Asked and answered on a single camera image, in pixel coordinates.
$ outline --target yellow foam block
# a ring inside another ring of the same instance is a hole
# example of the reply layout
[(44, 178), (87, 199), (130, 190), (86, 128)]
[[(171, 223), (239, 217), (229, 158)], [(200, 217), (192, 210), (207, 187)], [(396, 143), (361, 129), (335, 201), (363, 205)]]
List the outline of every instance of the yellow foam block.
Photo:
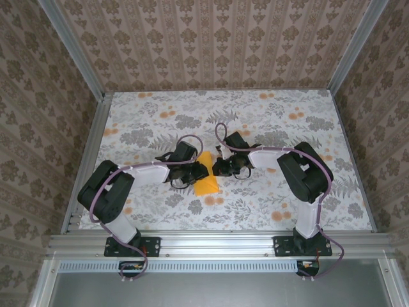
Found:
[(217, 193), (219, 191), (219, 185), (217, 184), (216, 177), (213, 176), (213, 161), (210, 152), (203, 152), (197, 160), (207, 167), (209, 175), (193, 185), (195, 195), (202, 196)]

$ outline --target floral table surface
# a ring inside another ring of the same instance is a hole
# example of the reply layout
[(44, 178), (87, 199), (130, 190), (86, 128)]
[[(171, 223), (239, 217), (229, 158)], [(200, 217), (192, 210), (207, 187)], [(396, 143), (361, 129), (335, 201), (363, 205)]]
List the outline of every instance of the floral table surface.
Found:
[[(217, 122), (250, 144), (295, 146), (306, 141), (334, 173), (321, 225), (326, 230), (371, 230), (367, 203), (327, 90), (164, 91), (115, 93), (98, 159), (116, 164), (152, 161), (194, 133), (217, 156)], [(199, 146), (195, 139), (188, 139)], [(142, 230), (289, 230), (299, 201), (280, 169), (255, 169), (247, 180), (217, 177), (219, 193), (196, 197), (193, 187), (133, 188), (124, 213)], [(80, 228), (91, 224), (84, 211)]]

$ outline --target black mounting bracket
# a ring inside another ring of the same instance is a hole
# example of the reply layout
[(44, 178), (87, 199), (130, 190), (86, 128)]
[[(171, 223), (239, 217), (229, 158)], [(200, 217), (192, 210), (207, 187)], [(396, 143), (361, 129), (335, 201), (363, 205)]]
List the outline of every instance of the black mounting bracket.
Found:
[[(160, 237), (139, 237), (138, 244), (130, 241), (128, 244), (139, 248), (147, 257), (159, 257)], [(140, 257), (133, 249), (122, 246), (113, 237), (108, 237), (105, 243), (105, 257)]]
[(276, 257), (332, 256), (331, 243), (321, 233), (317, 233), (310, 239), (305, 239), (295, 228), (293, 235), (273, 237), (273, 247)]

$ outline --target purple cable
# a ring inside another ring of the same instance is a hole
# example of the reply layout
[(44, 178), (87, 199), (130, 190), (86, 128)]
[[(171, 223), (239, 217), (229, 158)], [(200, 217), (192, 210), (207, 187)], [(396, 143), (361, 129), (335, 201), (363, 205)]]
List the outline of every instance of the purple cable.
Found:
[[(91, 206), (90, 206), (90, 208), (89, 208), (89, 219), (91, 220), (92, 223), (100, 223), (101, 227), (102, 227), (106, 232), (108, 232), (109, 234), (111, 234), (112, 237), (116, 240), (116, 242), (118, 242), (118, 243), (121, 244), (122, 246), (125, 246), (126, 248), (133, 249), (134, 251), (138, 252), (138, 253), (144, 258), (144, 267), (142, 268), (142, 270), (140, 271), (140, 273), (139, 273), (136, 277), (134, 277), (133, 279), (140, 278), (140, 277), (142, 276), (142, 274), (147, 270), (147, 268), (148, 268), (148, 257), (146, 257), (146, 255), (145, 255), (139, 248), (136, 248), (135, 246), (131, 246), (131, 245), (129, 245), (129, 244), (126, 244), (125, 242), (122, 242), (122, 241), (121, 241), (119, 238), (117, 238), (117, 236), (115, 236), (101, 221), (99, 221), (99, 220), (97, 220), (97, 219), (94, 219), (93, 212), (94, 212), (94, 208), (95, 208), (95, 205), (96, 205), (96, 201), (99, 199), (99, 197), (100, 197), (101, 194), (102, 194), (102, 191), (103, 191), (103, 190), (105, 189), (105, 187), (108, 185), (108, 182), (110, 182), (118, 173), (120, 173), (120, 172), (122, 172), (122, 171), (126, 171), (126, 170), (128, 170), (128, 169), (134, 169), (134, 168), (141, 168), (141, 167), (143, 167), (143, 166), (152, 166), (152, 165), (179, 165), (179, 164), (188, 164), (188, 163), (194, 162), (194, 161), (203, 153), (203, 147), (204, 147), (204, 145), (203, 145), (203, 141), (201, 140), (201, 138), (199, 138), (198, 136), (195, 136), (194, 134), (187, 134), (187, 135), (185, 135), (185, 136), (182, 136), (182, 137), (178, 140), (177, 144), (179, 144), (179, 142), (180, 142), (182, 139), (188, 138), (188, 137), (196, 138), (196, 139), (198, 139), (199, 142), (200, 142), (201, 149), (200, 149), (200, 152), (196, 155), (196, 157), (194, 157), (194, 158), (192, 158), (192, 159), (190, 159), (190, 160), (181, 161), (181, 162), (156, 162), (156, 161), (152, 161), (152, 162), (147, 162), (147, 163), (134, 164), (134, 165), (131, 165), (131, 166), (124, 166), (123, 168), (118, 168), (118, 169), (117, 169), (116, 171), (114, 171), (111, 175), (109, 175), (109, 177), (103, 182), (103, 184), (101, 185), (101, 187), (99, 188), (99, 190), (96, 192), (95, 197), (94, 197), (94, 199), (93, 199), (93, 201), (92, 201), (92, 203), (91, 203)], [(120, 275), (121, 275), (122, 278), (125, 278), (124, 275), (123, 275), (123, 268), (124, 268), (125, 266), (126, 266), (126, 265), (124, 265), (124, 266), (121, 268), (121, 271), (120, 271)]]
[[(223, 126), (224, 127), (224, 137), (226, 138), (228, 135), (228, 126), (225, 123), (218, 123), (216, 124), (215, 127), (215, 135), (217, 140), (223, 144), (226, 148), (230, 149), (230, 150), (234, 150), (236, 152), (256, 152), (258, 150), (271, 150), (271, 151), (287, 151), (287, 152), (295, 152), (296, 154), (299, 154), (309, 160), (311, 160), (315, 165), (317, 165), (317, 167), (320, 168), (320, 170), (322, 170), (322, 172), (324, 173), (325, 177), (327, 178), (328, 181), (328, 188), (325, 191), (325, 193), (319, 198), (318, 200), (318, 208), (317, 208), (317, 219), (316, 219), (316, 227), (318, 228), (318, 231), (322, 234), (322, 236), (324, 238), (326, 238), (327, 240), (329, 240), (330, 242), (334, 243), (336, 246), (338, 246), (341, 249), (341, 255), (339, 256), (339, 258), (337, 259), (337, 261), (332, 265), (332, 267), (330, 267), (328, 270), (326, 270), (324, 273), (321, 273), (317, 276), (314, 276), (314, 278), (320, 278), (323, 277), (325, 275), (327, 275), (330, 271), (332, 271), (333, 269), (335, 269), (335, 267), (339, 264), (339, 262), (341, 262), (341, 260), (343, 259), (344, 255), (345, 255), (345, 250), (342, 247), (342, 245), (340, 245), (340, 243), (336, 242), (334, 239), (330, 238), (327, 234), (324, 233), (324, 231), (321, 229), (320, 227), (320, 219), (321, 219), (321, 206), (322, 206), (322, 202), (324, 200), (325, 197), (327, 197), (327, 195), (329, 194), (330, 190), (331, 190), (331, 186), (332, 186), (332, 181), (331, 181), (331, 177), (328, 174), (327, 170), (324, 168), (324, 166), (314, 157), (311, 157), (309, 154), (302, 152), (300, 150), (297, 150), (295, 148), (288, 148), (288, 147), (261, 147), (261, 148), (248, 148), (248, 149), (241, 149), (241, 148), (234, 148), (231, 147), (229, 145), (227, 145), (220, 137), (219, 137), (219, 133), (217, 132), (217, 128), (219, 128), (219, 126)], [(308, 273), (299, 270), (300, 272), (302, 272), (303, 274), (305, 274), (308, 277), (311, 277), (311, 279), (313, 278), (311, 275), (309, 275)]]

